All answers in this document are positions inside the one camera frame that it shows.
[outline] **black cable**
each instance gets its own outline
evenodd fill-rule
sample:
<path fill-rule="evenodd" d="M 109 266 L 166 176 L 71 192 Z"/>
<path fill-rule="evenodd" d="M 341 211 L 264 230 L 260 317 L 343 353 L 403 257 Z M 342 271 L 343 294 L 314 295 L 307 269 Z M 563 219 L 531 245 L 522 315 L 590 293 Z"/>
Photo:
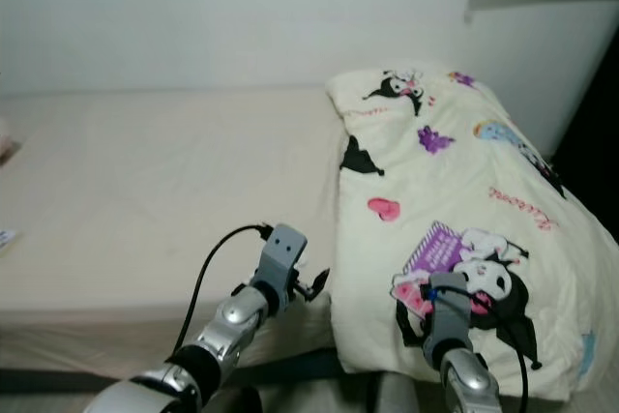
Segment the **black cable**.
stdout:
<path fill-rule="evenodd" d="M 516 355 L 518 357 L 518 363 L 520 364 L 520 376 L 522 377 L 522 396 L 520 397 L 520 408 L 519 413 L 526 413 L 527 402 L 529 400 L 529 378 L 526 374 L 526 365 L 524 365 L 524 355 L 522 355 L 522 349 L 514 336 L 514 333 L 510 329 L 510 326 L 505 322 L 505 320 L 499 315 L 497 311 L 495 311 L 490 305 L 480 299 L 477 295 L 471 294 L 464 289 L 460 289 L 458 287 L 451 287 L 450 285 L 437 285 L 433 287 L 431 291 L 451 291 L 456 294 L 464 295 L 475 302 L 477 305 L 482 306 L 485 310 L 488 311 L 492 316 L 496 318 L 496 321 L 499 325 L 505 329 L 505 332 L 512 340 L 512 344 L 514 345 L 514 349 L 516 351 Z"/>
<path fill-rule="evenodd" d="M 216 246 L 209 252 L 206 260 L 204 260 L 204 264 L 202 265 L 202 269 L 200 270 L 200 274 L 197 277 L 197 282 L 195 283 L 195 288 L 193 289 L 192 300 L 190 301 L 190 306 L 187 309 L 187 314 L 185 315 L 185 321 L 183 322 L 183 328 L 176 339 L 176 343 L 174 344 L 174 350 L 172 350 L 172 355 L 176 353 L 176 351 L 181 348 L 183 345 L 183 341 L 185 340 L 185 336 L 187 335 L 187 330 L 190 327 L 192 322 L 193 310 L 195 309 L 195 303 L 197 302 L 197 295 L 200 292 L 200 286 L 202 285 L 202 280 L 204 279 L 204 274 L 206 273 L 206 269 L 209 267 L 211 260 L 215 256 L 215 253 L 220 249 L 220 247 L 227 242 L 232 236 L 237 235 L 239 232 L 247 231 L 249 229 L 255 229 L 260 233 L 260 237 L 265 241 L 271 235 L 273 231 L 273 227 L 268 224 L 248 224 L 247 226 L 239 227 L 225 236 L 218 242 Z"/>

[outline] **mattress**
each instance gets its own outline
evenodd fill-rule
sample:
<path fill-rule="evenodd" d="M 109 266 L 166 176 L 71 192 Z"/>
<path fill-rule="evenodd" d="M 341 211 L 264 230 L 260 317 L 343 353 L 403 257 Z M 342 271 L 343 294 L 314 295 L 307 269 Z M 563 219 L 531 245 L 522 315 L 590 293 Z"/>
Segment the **mattress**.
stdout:
<path fill-rule="evenodd" d="M 303 280 L 333 263 L 344 135 L 322 89 L 14 98 L 0 114 L 22 143 L 0 168 L 0 229 L 19 232 L 0 256 L 0 368 L 124 376 L 160 361 L 205 255 L 239 225 L 302 231 Z M 193 330 L 262 244 L 245 232 L 216 255 Z M 242 364 L 332 345 L 329 319 L 327 292 L 297 301 Z"/>

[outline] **white object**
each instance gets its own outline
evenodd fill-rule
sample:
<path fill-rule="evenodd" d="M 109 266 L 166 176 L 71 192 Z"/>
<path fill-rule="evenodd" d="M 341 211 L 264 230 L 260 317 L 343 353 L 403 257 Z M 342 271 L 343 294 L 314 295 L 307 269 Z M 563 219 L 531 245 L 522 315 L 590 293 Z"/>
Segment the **white object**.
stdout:
<path fill-rule="evenodd" d="M 322 88 L 8 105 L 27 141 L 0 171 L 0 223 L 28 233 L 0 262 L 0 320 L 13 328 L 0 367 L 139 372 L 171 349 L 208 251 L 243 224 L 303 231 L 301 278 L 333 264 L 344 134 Z M 192 327 L 255 270 L 263 244 L 244 232 L 221 248 Z M 292 305 L 242 362 L 332 344 L 328 303 Z"/>
<path fill-rule="evenodd" d="M 0 229 L 0 254 L 5 251 L 17 237 L 17 232 L 10 229 Z"/>
<path fill-rule="evenodd" d="M 424 74 L 399 97 L 389 82 L 375 93 L 393 75 L 383 70 L 342 74 L 327 86 L 360 149 L 384 170 L 340 172 L 332 322 L 341 361 L 351 371 L 436 380 L 421 351 L 403 346 L 395 296 L 419 331 L 416 314 L 427 314 L 429 303 L 415 293 L 427 280 L 417 268 L 426 256 L 446 257 L 452 261 L 445 271 L 466 273 L 470 292 L 496 310 L 512 306 L 504 317 L 529 348 L 532 396 L 564 400 L 595 385 L 617 346 L 617 245 L 577 199 L 567 191 L 563 198 L 535 168 L 539 154 L 489 89 L 449 76 L 451 70 L 413 68 Z M 423 91 L 418 117 L 408 88 Z M 526 145 L 526 156 L 510 142 L 512 133 L 510 140 L 485 138 L 500 139 L 501 125 Z M 454 140 L 431 153 L 420 143 L 425 126 Z M 381 204 L 369 208 L 377 198 L 397 202 L 398 216 L 394 209 L 378 215 Z M 440 263 L 433 262 L 434 271 Z M 491 325 L 484 311 L 473 308 L 471 339 L 501 393 L 518 396 L 516 353 L 494 327 L 477 329 Z M 536 358 L 543 366 L 533 370 Z"/>

